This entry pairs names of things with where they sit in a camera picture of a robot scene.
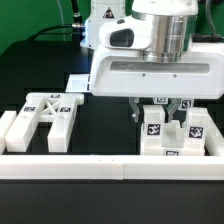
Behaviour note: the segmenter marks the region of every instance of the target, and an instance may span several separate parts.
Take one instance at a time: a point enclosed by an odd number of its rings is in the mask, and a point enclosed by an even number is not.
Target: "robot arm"
[[[104,24],[100,40],[107,48],[143,50],[146,61],[176,62],[190,47],[197,13],[197,0],[135,0],[132,16]]]

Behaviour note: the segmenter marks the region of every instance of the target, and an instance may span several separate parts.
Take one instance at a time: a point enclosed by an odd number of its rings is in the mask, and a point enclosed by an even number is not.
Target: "black cable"
[[[73,12],[78,13],[79,12],[79,7],[78,7],[78,4],[77,4],[77,1],[76,0],[71,0],[71,2],[72,2]]]
[[[76,0],[71,0],[72,3],[72,10],[73,10],[73,19],[74,19],[74,23],[82,23],[82,16],[79,12],[79,7],[78,7],[78,3]]]
[[[216,29],[211,16],[211,2],[212,0],[206,0],[205,2],[205,15],[211,30],[211,34],[193,34],[193,42],[216,43],[224,40],[224,37],[222,35],[216,33]]]
[[[39,35],[42,35],[43,33],[46,33],[47,31],[56,30],[56,29],[65,29],[65,28],[72,28],[72,24],[65,24],[65,25],[57,25],[57,26],[47,27],[45,29],[40,30],[36,34],[30,36],[27,40],[28,41],[34,41]]]

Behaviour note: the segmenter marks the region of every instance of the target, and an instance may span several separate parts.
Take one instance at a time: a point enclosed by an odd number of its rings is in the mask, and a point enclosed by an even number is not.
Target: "white plastic part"
[[[149,15],[188,16],[198,13],[197,0],[134,0],[132,10]]]
[[[205,108],[188,108],[185,128],[179,121],[164,123],[160,105],[144,106],[141,130],[141,155],[203,156],[208,112]]]
[[[224,180],[217,156],[0,156],[0,179]]]
[[[162,65],[144,62],[138,50],[101,45],[93,58],[90,91],[96,96],[218,99],[224,93],[223,61],[224,44],[217,43],[195,43],[180,62]],[[144,65],[158,68],[144,70]]]
[[[16,111],[5,111],[0,119],[0,154],[5,150],[5,136],[15,119]]]
[[[134,33],[134,41],[128,49],[144,50],[149,48],[153,38],[152,21],[137,20],[132,16],[127,16],[123,20],[125,21],[124,23],[117,24],[117,21],[112,21],[105,23],[100,28],[99,36],[102,45],[112,47],[110,44],[111,34],[120,30],[130,29]]]
[[[38,123],[53,122],[48,135],[49,152],[66,152],[77,105],[83,102],[82,94],[28,94],[25,105],[5,137],[7,150],[26,152]]]
[[[91,1],[91,14],[85,22],[85,38],[81,47],[95,50],[100,43],[99,29],[102,24],[125,16],[125,0]]]
[[[90,74],[70,75],[66,86],[66,93],[87,93]]]

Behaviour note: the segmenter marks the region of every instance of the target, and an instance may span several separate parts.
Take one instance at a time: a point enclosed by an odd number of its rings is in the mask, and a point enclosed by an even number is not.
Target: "cable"
[[[65,20],[64,20],[63,10],[62,10],[62,7],[61,7],[61,1],[57,0],[57,3],[58,3],[58,9],[59,9],[59,12],[60,12],[60,17],[61,17],[61,24],[64,25]]]
[[[73,19],[74,19],[74,23],[82,23],[82,16],[79,12],[79,7],[78,7],[78,3],[76,0],[71,0],[72,3],[72,9],[73,9]]]
[[[206,0],[205,14],[206,14],[208,25],[212,31],[212,34],[216,34],[216,29],[215,29],[214,23],[212,21],[212,16],[211,16],[211,0]]]
[[[46,33],[47,31],[57,30],[57,29],[65,29],[65,28],[72,28],[72,24],[64,24],[64,25],[57,25],[57,26],[47,27],[47,28],[45,28],[43,30],[40,30],[36,34],[30,36],[27,40],[28,41],[34,41],[38,36],[42,35],[43,33]]]
[[[220,42],[224,41],[224,37],[216,33],[214,23],[211,16],[211,2],[212,0],[206,0],[205,2],[205,15],[208,25],[211,30],[211,34],[193,34],[193,42]]]

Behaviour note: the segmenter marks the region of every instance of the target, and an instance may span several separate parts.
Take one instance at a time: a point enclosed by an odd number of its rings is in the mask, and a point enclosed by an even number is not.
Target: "white foam block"
[[[0,154],[6,147],[5,136],[15,119],[16,111],[5,111],[0,119]]]
[[[43,97],[33,97],[26,102],[5,137],[7,151],[26,152],[39,122],[39,112],[44,106]]]

